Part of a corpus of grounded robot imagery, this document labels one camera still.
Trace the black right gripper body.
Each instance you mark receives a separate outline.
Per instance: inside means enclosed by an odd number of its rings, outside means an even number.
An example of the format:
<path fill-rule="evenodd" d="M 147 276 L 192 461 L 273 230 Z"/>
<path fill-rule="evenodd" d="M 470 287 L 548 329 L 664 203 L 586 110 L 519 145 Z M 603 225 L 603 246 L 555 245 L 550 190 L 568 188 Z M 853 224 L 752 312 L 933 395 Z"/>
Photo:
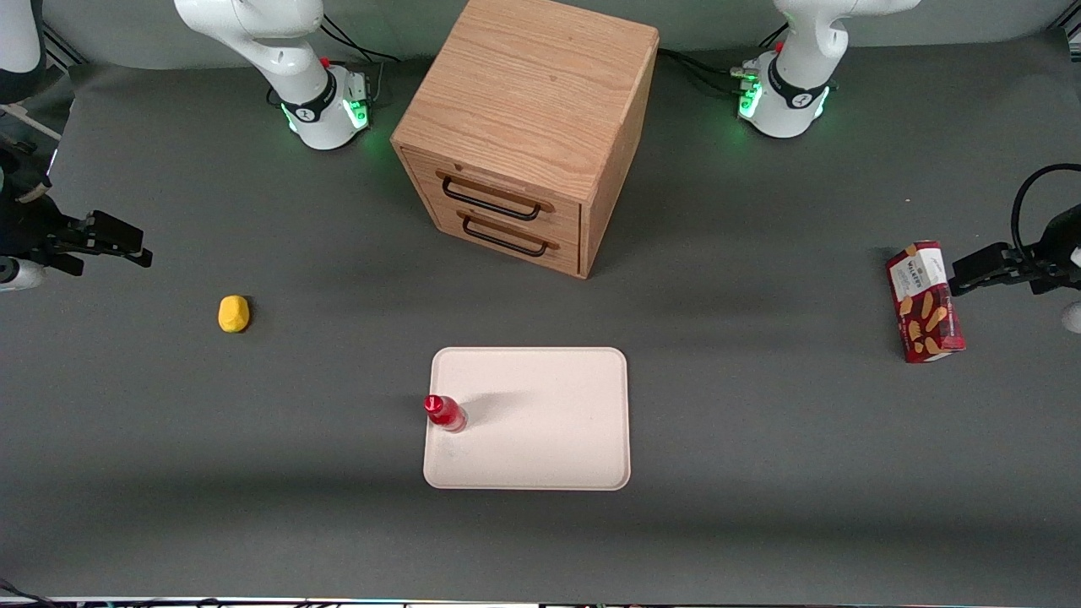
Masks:
<path fill-rule="evenodd" d="M 59 211 L 46 193 L 52 182 L 28 155 L 3 151 L 1 235 L 4 257 L 27 259 L 71 276 L 84 273 L 84 261 L 57 250 L 59 237 L 75 219 Z"/>

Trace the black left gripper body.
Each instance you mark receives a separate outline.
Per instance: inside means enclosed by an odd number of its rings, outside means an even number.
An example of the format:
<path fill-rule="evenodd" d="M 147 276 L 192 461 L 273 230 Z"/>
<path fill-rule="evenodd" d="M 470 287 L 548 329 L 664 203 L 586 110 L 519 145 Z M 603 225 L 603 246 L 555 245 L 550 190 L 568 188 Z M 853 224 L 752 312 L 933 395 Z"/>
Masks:
<path fill-rule="evenodd" d="M 1041 296 L 1060 288 L 1080 289 L 1080 207 L 1051 219 L 1041 238 L 1032 244 L 1023 244 L 1020 236 L 1020 211 L 1012 211 L 1012 242 L 1022 257 L 1029 288 L 1035 296 Z"/>

